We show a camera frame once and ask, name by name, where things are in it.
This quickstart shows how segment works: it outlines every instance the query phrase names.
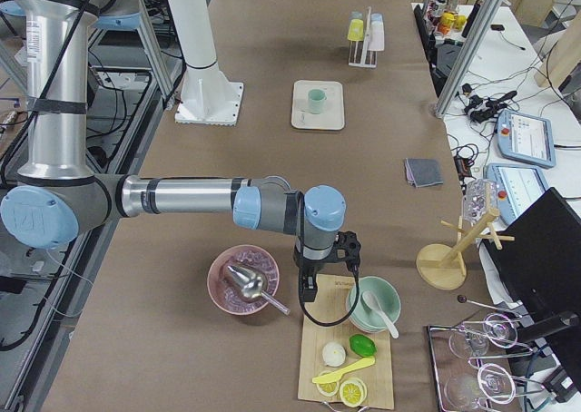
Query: brown table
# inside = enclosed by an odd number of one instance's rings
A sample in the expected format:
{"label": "brown table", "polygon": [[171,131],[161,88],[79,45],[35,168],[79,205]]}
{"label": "brown table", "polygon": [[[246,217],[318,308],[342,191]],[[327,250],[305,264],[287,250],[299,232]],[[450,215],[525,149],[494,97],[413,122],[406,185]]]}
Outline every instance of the brown table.
{"label": "brown table", "polygon": [[[375,70],[347,66],[352,10],[383,13],[387,42]],[[212,0],[221,69],[243,81],[235,127],[176,124],[165,114],[142,176],[280,174],[306,191],[326,183],[347,203],[344,230],[362,243],[361,275],[398,289],[401,336],[392,341],[397,411],[436,410],[424,326],[454,324],[473,311],[457,292],[486,299],[479,270],[458,291],[431,288],[415,268],[418,250],[452,242],[461,193],[409,0]],[[346,127],[291,127],[299,79],[339,81]],[[434,158],[445,183],[406,183],[406,157]],[[262,246],[279,262],[274,308],[236,318],[206,290],[212,260],[237,244]],[[237,228],[230,214],[140,216],[120,223],[86,304],[45,411],[305,411],[297,399],[302,315],[294,239]],[[329,266],[329,274],[345,274]]]}

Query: yellow knife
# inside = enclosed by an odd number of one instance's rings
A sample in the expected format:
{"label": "yellow knife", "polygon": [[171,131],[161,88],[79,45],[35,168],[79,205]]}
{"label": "yellow knife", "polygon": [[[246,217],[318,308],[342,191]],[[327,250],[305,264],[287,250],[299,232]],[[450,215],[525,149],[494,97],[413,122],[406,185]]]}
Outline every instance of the yellow knife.
{"label": "yellow knife", "polygon": [[356,369],[362,369],[365,367],[370,367],[375,364],[375,357],[368,356],[366,358],[361,358],[357,362],[353,362],[346,367],[339,368],[332,373],[323,374],[322,376],[317,376],[312,378],[312,383],[316,383],[320,385],[321,383],[332,383],[340,380],[345,373],[349,373],[350,371],[355,371]]}

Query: blue joint cap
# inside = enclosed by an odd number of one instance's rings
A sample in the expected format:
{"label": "blue joint cap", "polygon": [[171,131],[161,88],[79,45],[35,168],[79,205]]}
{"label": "blue joint cap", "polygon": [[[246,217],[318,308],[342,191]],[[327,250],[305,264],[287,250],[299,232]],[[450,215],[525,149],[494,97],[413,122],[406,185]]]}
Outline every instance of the blue joint cap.
{"label": "blue joint cap", "polygon": [[132,15],[103,15],[99,17],[94,27],[105,31],[134,31],[141,24],[139,13]]}
{"label": "blue joint cap", "polygon": [[319,185],[305,194],[305,216],[322,231],[338,231],[345,220],[345,198],[333,187]]}
{"label": "blue joint cap", "polygon": [[79,223],[56,194],[24,185],[9,191],[0,204],[6,229],[26,246],[55,249],[76,238]]}
{"label": "blue joint cap", "polygon": [[261,192],[258,187],[240,187],[232,208],[234,223],[248,229],[257,229],[261,221]]}
{"label": "blue joint cap", "polygon": [[15,15],[17,17],[26,17],[26,11],[23,10],[15,1],[6,1],[0,4],[0,10],[6,15]]}

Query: cutting board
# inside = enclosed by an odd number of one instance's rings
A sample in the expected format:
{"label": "cutting board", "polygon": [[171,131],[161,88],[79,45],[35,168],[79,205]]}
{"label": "cutting board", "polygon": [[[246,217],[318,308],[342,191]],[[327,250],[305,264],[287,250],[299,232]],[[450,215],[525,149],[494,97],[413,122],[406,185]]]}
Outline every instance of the cutting board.
{"label": "cutting board", "polygon": [[[319,292],[313,303],[307,303],[307,311],[319,321],[334,321],[346,313],[347,294],[354,285],[353,278],[344,276],[317,275]],[[329,341],[339,342],[347,351],[343,366],[360,359],[349,347],[349,338],[362,333],[373,339],[378,349],[376,363],[371,367],[359,369],[343,376],[342,380],[353,376],[361,378],[368,387],[367,399],[363,406],[380,409],[393,409],[393,377],[391,373],[391,349],[387,331],[365,333],[358,330],[349,321],[332,328],[317,326],[304,317],[302,323],[302,342],[300,345],[299,399],[311,401],[340,402],[339,393],[334,397],[325,397],[310,380],[327,367],[323,362],[322,349]]]}

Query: white desk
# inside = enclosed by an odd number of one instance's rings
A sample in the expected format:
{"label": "white desk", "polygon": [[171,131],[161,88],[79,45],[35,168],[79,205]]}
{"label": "white desk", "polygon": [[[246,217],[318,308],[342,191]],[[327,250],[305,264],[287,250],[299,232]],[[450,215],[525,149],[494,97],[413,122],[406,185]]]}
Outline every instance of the white desk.
{"label": "white desk", "polygon": [[[471,6],[463,6],[461,14],[468,15],[470,9]],[[527,40],[517,19],[507,7],[499,8],[494,23],[505,26],[506,30],[503,32],[503,35],[509,42],[523,46],[526,50],[523,51],[507,43],[499,32],[488,30],[478,50],[478,54],[470,66],[469,73],[463,81],[463,83],[470,83],[473,88],[477,84],[508,78],[513,73],[527,69],[531,64],[537,67],[540,65],[540,62],[537,60],[537,53]],[[520,105],[519,111],[531,115],[541,115],[542,112],[542,116],[551,121],[553,137],[556,144],[581,145],[581,126],[575,116],[565,103],[552,103],[558,99],[556,94],[550,88],[541,91],[542,89],[535,82],[534,74],[535,71],[531,70],[528,74],[521,74],[507,81],[481,85],[478,86],[475,93],[480,97],[490,97],[493,95],[499,97],[504,93],[517,89],[518,95],[515,101]],[[487,140],[470,129],[470,121],[466,115],[460,115],[463,114],[464,106],[465,104],[459,98],[454,99],[450,105],[448,114],[444,118],[448,133],[454,135],[459,140],[460,145],[473,142],[481,151],[485,151],[487,149]],[[481,130],[485,124],[478,125],[473,123],[472,126],[477,130]],[[493,130],[494,124],[486,123],[483,134],[490,134]],[[448,139],[450,147],[457,146],[456,140],[451,137],[448,137]],[[476,164],[472,168],[473,175],[481,178],[485,164],[492,162],[514,162],[500,155],[496,137],[490,144],[489,156],[486,153],[482,153],[476,159]],[[543,173],[548,184],[557,188],[561,195],[564,197],[578,197],[581,196],[580,163],[581,151],[557,149],[556,167],[550,170],[543,170]],[[572,201],[570,205],[577,214],[581,215],[581,201]],[[481,260],[486,271],[489,271],[491,268],[494,269],[494,266],[491,265],[491,260],[489,258],[487,259],[487,256],[483,256],[482,251]],[[492,279],[489,281],[489,289],[493,300],[499,302],[499,297],[494,292],[495,284],[492,283]],[[533,378],[543,380],[548,376],[550,371],[539,371]],[[533,404],[538,406],[545,396],[545,394],[540,394],[530,397]],[[577,393],[565,404],[549,403],[543,410],[546,412],[578,412],[581,410],[581,395]]]}

